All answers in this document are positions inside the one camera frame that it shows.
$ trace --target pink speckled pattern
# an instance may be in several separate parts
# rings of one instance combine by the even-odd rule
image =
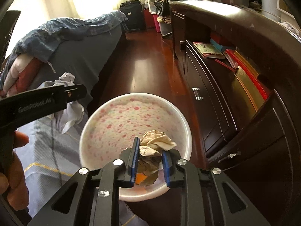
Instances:
[[[145,96],[129,96],[101,106],[82,133],[81,162],[89,169],[103,167],[132,147],[135,136],[159,130],[185,153],[184,127],[179,114],[166,103]]]

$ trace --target book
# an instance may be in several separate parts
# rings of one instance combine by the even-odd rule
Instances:
[[[242,57],[244,57],[250,63],[250,65],[260,74],[260,68],[257,66],[257,64],[255,64],[255,62],[250,57],[245,55],[244,52],[242,52],[239,47],[237,47],[235,51],[237,51]]]
[[[218,62],[219,64],[221,64],[222,66],[226,67],[227,69],[231,70],[232,72],[235,72],[235,69],[233,69],[232,67],[226,65],[224,62],[218,60],[218,59],[215,59],[215,62]]]
[[[193,45],[205,58],[225,58],[225,56],[210,43],[194,42]]]
[[[238,66],[235,76],[247,93],[252,105],[254,106],[255,111],[257,112],[265,101],[260,91],[254,85],[254,83],[251,81],[250,77],[242,67]]]
[[[228,55],[227,51],[223,52],[223,54],[226,57],[226,59],[229,61],[229,63],[231,64],[232,68],[236,69],[238,67],[238,63]]]
[[[220,52],[225,52],[226,49],[235,49],[236,47],[232,47],[232,46],[223,46],[218,44],[215,40],[213,40],[212,38],[210,39],[211,44]]]
[[[254,67],[249,63],[247,59],[245,59],[239,52],[234,51],[234,54],[246,65],[246,67],[249,69],[249,71],[252,72],[252,74],[256,77],[256,79],[259,76],[259,73],[254,69]]]
[[[233,46],[231,42],[229,42],[225,37],[221,36],[220,34],[216,33],[215,31],[210,32],[210,38],[216,41],[220,45],[224,46]]]
[[[263,97],[264,100],[268,98],[268,95],[266,91],[263,89],[263,87],[260,85],[260,83],[257,81],[255,76],[251,73],[251,71],[246,67],[246,65],[235,55],[235,51],[231,49],[226,50],[227,54],[234,59],[238,65],[243,69],[243,71],[246,73],[246,75],[250,78],[250,80],[253,82],[253,85],[258,89],[259,93]]]

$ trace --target finger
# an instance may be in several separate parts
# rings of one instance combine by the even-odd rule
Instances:
[[[7,194],[7,201],[14,210],[23,210],[29,204],[29,193],[25,184],[25,178],[21,180],[15,189],[11,189]]]
[[[29,137],[22,132],[15,131],[14,148],[22,147],[29,143]]]
[[[12,190],[18,187],[23,178],[25,179],[22,164],[15,152],[13,152],[13,162],[8,169],[7,178]]]
[[[8,180],[6,176],[0,173],[0,194],[3,194],[8,188]]]

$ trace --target white bowl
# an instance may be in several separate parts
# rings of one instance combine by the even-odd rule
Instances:
[[[82,167],[98,169],[119,158],[120,152],[132,147],[134,137],[158,130],[166,133],[176,144],[182,158],[189,160],[192,136],[189,125],[169,101],[147,93],[130,93],[116,97],[100,106],[89,118],[79,141]],[[144,201],[168,191],[163,170],[153,185],[120,188],[119,199],[129,202]]]

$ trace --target blue bedsheet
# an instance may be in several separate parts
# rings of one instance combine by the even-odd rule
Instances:
[[[0,90],[3,90],[7,73],[20,54],[27,52],[46,63],[62,42],[103,34],[127,20],[122,12],[112,11],[94,19],[56,18],[47,21],[17,42],[0,76]]]

